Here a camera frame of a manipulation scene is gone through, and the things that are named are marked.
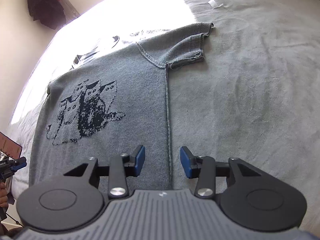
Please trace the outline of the person left hand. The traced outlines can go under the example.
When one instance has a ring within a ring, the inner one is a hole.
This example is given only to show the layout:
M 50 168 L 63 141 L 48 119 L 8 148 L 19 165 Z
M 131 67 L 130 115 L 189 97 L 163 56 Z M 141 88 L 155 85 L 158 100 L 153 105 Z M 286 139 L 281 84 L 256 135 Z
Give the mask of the person left hand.
M 8 197 L 7 197 L 7 189 L 6 185 L 1 182 L 0 183 L 0 207 L 8 208 Z

